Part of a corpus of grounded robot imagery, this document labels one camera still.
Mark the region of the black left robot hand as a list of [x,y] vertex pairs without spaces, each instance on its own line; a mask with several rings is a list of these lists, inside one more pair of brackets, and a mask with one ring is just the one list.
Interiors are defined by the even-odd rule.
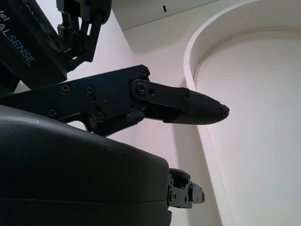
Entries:
[[92,62],[101,26],[111,14],[112,0],[57,0],[62,13],[58,35],[63,43],[60,57],[67,72]]

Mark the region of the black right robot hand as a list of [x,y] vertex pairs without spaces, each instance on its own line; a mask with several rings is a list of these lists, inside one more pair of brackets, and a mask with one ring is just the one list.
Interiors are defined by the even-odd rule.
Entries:
[[144,65],[0,98],[3,226],[168,226],[203,189],[165,159],[109,139],[143,119],[207,125],[229,108],[149,80]]

